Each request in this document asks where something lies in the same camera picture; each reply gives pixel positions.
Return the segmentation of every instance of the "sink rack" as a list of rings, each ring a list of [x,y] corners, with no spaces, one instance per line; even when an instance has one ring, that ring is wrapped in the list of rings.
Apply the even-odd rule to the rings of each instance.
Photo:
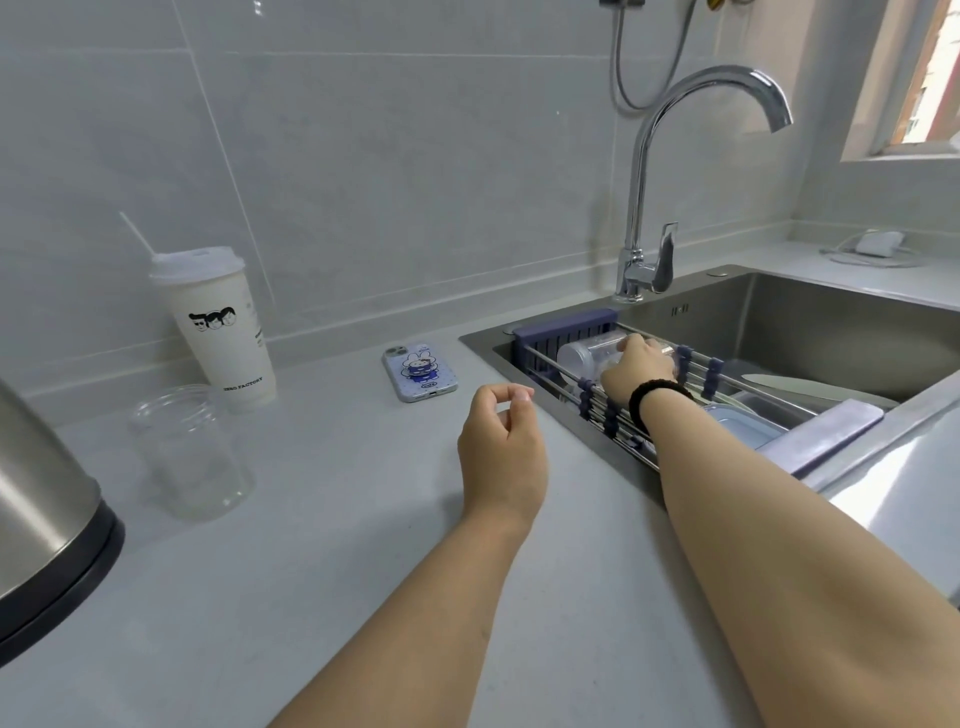
[[[650,437],[641,432],[629,413],[612,402],[595,381],[575,376],[556,360],[557,351],[571,341],[590,338],[620,328],[645,338],[656,338],[676,353],[677,380],[701,403],[715,402],[718,389],[747,392],[806,419],[759,451],[792,474],[808,472],[879,422],[883,412],[863,402],[849,400],[824,413],[816,413],[793,401],[723,373],[724,361],[689,346],[667,341],[656,334],[621,324],[617,311],[599,308],[514,329],[513,363],[527,376],[559,399],[573,403],[580,417],[603,432],[634,458],[659,472]],[[561,375],[577,382],[579,394],[570,392]]]

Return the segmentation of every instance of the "cable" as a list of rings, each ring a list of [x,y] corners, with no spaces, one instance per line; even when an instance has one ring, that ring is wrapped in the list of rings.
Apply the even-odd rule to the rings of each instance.
[[[897,248],[897,251],[890,257],[876,257],[858,253],[855,247],[850,247],[850,244],[854,240],[859,240],[867,232],[875,231],[855,233],[837,245],[836,248],[821,248],[820,255],[825,255],[834,263],[862,265],[867,268],[918,268],[924,264],[920,254],[909,248]]]
[[[670,73],[666,77],[666,81],[663,83],[663,88],[651,99],[645,106],[638,106],[633,101],[631,101],[630,96],[627,94],[627,89],[623,85],[623,74],[620,70],[620,51],[623,46],[623,22],[624,17],[627,14],[626,2],[620,7],[618,15],[616,18],[616,35],[614,36],[613,41],[613,74],[616,78],[616,87],[620,92],[620,98],[623,99],[623,103],[633,111],[646,111],[653,106],[657,100],[663,95],[664,91],[670,87],[670,84],[673,83],[673,76],[677,72],[677,66],[680,64],[680,58],[684,54],[684,47],[686,46],[686,37],[690,31],[690,22],[693,20],[693,11],[697,7],[697,0],[690,0],[690,4],[686,9],[684,14],[684,25],[680,30],[680,39],[677,41],[677,51],[674,53],[673,62],[670,63]]]

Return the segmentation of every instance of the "right hand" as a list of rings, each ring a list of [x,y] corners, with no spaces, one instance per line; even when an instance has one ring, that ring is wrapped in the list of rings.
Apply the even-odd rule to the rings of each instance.
[[[607,396],[621,407],[630,403],[634,390],[652,379],[672,379],[673,359],[661,351],[663,344],[656,339],[645,341],[632,333],[617,346],[623,352],[620,361],[600,375]]]
[[[487,384],[477,390],[457,441],[464,476],[464,520],[493,518],[526,538],[546,495],[546,447],[534,390]],[[497,412],[496,406],[510,403]]]

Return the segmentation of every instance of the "chrome faucet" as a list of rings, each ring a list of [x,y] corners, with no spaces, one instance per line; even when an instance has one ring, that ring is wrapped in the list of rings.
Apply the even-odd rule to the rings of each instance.
[[[663,293],[673,282],[673,247],[677,223],[663,226],[657,259],[646,262],[640,247],[640,222],[643,219],[643,196],[647,186],[647,157],[657,126],[668,111],[682,99],[701,88],[728,85],[753,96],[763,108],[771,132],[778,132],[793,123],[793,114],[786,96],[777,82],[761,71],[742,65],[717,65],[705,68],[670,86],[657,105],[647,112],[643,126],[636,134],[634,166],[630,176],[630,211],[627,214],[627,237],[620,251],[617,287],[613,297],[623,303],[643,300],[644,291]]]

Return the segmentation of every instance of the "white paper cup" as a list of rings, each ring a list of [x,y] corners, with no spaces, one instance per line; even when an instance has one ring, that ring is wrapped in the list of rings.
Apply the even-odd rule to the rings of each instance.
[[[155,255],[150,272],[206,378],[234,411],[276,397],[274,368],[243,270],[243,258],[221,247]]]

